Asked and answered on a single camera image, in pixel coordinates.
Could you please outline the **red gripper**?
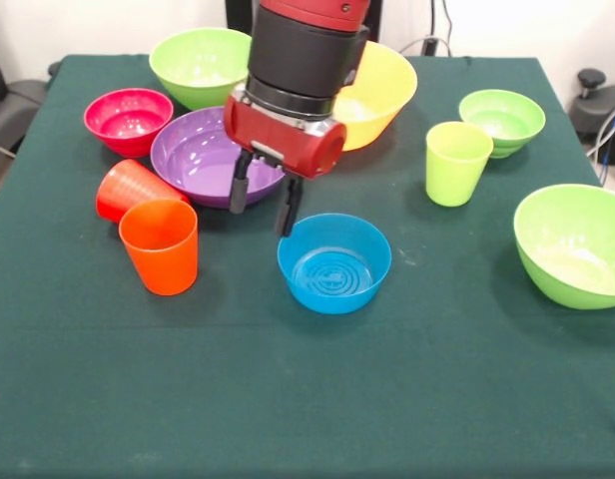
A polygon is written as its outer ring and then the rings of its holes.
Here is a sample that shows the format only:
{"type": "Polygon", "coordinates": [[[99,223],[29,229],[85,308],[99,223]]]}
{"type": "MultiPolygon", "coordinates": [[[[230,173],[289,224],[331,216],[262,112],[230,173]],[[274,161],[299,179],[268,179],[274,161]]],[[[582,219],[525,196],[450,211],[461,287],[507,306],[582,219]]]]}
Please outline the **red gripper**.
{"type": "Polygon", "coordinates": [[[228,136],[243,147],[233,172],[230,212],[241,214],[244,211],[253,153],[262,154],[292,173],[286,174],[284,179],[275,223],[277,235],[289,237],[303,197],[302,177],[314,179],[332,170],[345,144],[345,124],[332,117],[305,120],[269,111],[251,101],[246,86],[239,84],[224,106],[224,126],[228,136]]]}

